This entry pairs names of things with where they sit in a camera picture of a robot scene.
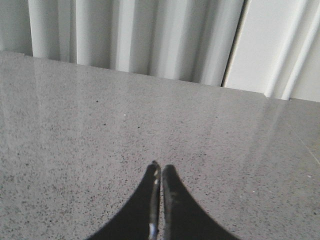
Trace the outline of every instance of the gray stone surface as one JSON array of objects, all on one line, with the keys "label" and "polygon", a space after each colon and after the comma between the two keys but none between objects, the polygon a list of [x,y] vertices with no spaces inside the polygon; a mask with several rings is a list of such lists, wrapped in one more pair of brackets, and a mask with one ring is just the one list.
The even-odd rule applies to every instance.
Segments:
[{"label": "gray stone surface", "polygon": [[2,240],[85,239],[153,160],[241,239],[320,239],[319,157],[319,103],[0,53]]}]

